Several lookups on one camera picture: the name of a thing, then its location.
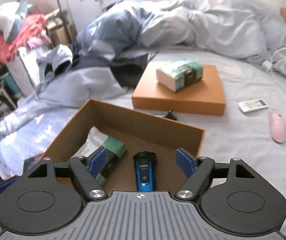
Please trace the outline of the blue Philips electric shaver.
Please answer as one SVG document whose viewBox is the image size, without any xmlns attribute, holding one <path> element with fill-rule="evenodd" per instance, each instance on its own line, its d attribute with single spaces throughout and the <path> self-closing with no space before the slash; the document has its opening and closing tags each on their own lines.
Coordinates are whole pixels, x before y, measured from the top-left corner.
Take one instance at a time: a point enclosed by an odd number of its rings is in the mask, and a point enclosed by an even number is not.
<svg viewBox="0 0 286 240">
<path fill-rule="evenodd" d="M 136 186 L 139 192 L 155 191 L 156 159 L 156 154 L 148 151 L 141 151 L 133 156 Z"/>
</svg>

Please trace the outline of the green tissue pack in box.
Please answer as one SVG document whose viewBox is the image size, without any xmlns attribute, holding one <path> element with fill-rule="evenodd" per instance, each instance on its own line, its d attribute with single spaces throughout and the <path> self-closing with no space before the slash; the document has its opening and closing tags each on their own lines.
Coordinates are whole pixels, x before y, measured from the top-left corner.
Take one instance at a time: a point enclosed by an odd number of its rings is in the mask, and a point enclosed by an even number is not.
<svg viewBox="0 0 286 240">
<path fill-rule="evenodd" d="M 93 126 L 86 142 L 73 157 L 86 157 L 87 170 L 99 185 L 103 186 L 126 152 L 124 142 L 102 133 Z"/>
</svg>

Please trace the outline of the black three-head shaver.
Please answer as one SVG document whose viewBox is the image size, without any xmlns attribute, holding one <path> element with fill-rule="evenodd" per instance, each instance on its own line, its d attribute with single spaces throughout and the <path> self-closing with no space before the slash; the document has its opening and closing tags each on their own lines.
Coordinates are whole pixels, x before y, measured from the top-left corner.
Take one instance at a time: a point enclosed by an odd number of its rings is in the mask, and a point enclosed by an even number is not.
<svg viewBox="0 0 286 240">
<path fill-rule="evenodd" d="M 177 121 L 177 116 L 172 110 L 168 111 L 166 114 L 156 114 L 155 116 Z"/>
</svg>

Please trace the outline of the open orange cardboard box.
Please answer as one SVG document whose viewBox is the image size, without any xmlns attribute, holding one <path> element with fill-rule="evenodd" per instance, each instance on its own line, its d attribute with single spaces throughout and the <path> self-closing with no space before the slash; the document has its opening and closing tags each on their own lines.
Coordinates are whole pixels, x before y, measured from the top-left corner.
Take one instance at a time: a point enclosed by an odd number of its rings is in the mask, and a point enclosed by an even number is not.
<svg viewBox="0 0 286 240">
<path fill-rule="evenodd" d="M 205 131 L 181 122 L 159 118 L 98 100 L 88 100 L 50 144 L 44 157 L 65 162 L 84 144 L 89 131 L 97 128 L 126 146 L 127 152 L 104 184 L 107 192 L 136 191 L 133 155 L 140 151 L 157 155 L 157 190 L 175 193 L 186 181 L 175 161 L 175 150 L 184 148 L 199 156 Z"/>
</svg>

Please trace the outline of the orange box lid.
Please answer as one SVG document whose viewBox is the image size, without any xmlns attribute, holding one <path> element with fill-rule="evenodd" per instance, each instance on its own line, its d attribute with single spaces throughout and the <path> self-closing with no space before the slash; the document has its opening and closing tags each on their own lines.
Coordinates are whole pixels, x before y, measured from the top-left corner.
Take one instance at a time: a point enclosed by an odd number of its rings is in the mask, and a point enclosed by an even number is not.
<svg viewBox="0 0 286 240">
<path fill-rule="evenodd" d="M 150 62 L 146 67 L 131 101 L 134 108 L 179 113 L 222 116 L 225 97 L 219 72 L 215 65 L 204 64 L 202 80 L 189 87 L 171 92 L 157 82 L 156 69 L 166 61 Z"/>
</svg>

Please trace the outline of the light blue jacket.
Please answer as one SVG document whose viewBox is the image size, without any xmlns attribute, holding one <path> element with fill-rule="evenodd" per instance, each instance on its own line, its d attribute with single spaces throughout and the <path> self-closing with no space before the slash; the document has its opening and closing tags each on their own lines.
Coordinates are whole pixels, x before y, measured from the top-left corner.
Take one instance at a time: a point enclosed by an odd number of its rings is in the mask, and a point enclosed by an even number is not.
<svg viewBox="0 0 286 240">
<path fill-rule="evenodd" d="M 79 108 L 89 98 L 105 100 L 126 94 L 137 86 L 153 57 L 145 49 L 116 55 L 112 46 L 103 42 L 88 50 L 57 46 L 37 59 L 40 83 L 0 122 L 0 134 L 9 135 L 54 108 Z"/>
</svg>

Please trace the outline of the white remote control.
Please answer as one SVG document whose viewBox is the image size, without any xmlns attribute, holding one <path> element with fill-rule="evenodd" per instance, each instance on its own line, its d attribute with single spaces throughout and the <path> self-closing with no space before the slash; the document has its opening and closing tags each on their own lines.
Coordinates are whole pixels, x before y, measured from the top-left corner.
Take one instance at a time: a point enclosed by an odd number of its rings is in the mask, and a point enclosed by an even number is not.
<svg viewBox="0 0 286 240">
<path fill-rule="evenodd" d="M 242 113 L 250 113 L 268 108 L 268 104 L 263 99 L 248 100 L 238 103 L 238 107 Z"/>
</svg>

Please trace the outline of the green tissue pack on lid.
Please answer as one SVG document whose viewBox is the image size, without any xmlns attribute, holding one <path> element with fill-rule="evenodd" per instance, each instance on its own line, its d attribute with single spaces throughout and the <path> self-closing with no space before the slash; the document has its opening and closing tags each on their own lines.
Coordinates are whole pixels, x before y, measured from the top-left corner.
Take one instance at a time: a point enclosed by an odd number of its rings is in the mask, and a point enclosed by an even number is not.
<svg viewBox="0 0 286 240">
<path fill-rule="evenodd" d="M 171 92 L 178 92 L 203 79 L 204 68 L 199 63 L 180 60 L 156 69 L 157 82 Z"/>
</svg>

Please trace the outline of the pink computer mouse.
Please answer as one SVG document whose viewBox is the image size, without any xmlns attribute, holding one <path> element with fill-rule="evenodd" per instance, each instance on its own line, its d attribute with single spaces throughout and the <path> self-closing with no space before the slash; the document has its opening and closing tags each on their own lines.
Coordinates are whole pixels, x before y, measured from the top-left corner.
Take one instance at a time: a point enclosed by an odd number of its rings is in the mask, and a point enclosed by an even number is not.
<svg viewBox="0 0 286 240">
<path fill-rule="evenodd" d="M 286 141 L 286 122 L 281 114 L 272 113 L 269 118 L 270 136 L 277 143 Z"/>
</svg>

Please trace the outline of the grey-blue duvet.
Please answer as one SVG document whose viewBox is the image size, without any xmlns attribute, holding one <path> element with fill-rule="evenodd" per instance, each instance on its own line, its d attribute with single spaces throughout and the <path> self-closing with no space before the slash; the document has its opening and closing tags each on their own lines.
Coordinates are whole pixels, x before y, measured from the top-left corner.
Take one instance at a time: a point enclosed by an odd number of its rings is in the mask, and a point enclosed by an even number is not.
<svg viewBox="0 0 286 240">
<path fill-rule="evenodd" d="M 134 46 L 182 45 L 261 67 L 286 47 L 286 21 L 256 0 L 124 1 L 80 31 L 77 42 L 83 50 L 103 42 L 116 55 Z"/>
</svg>

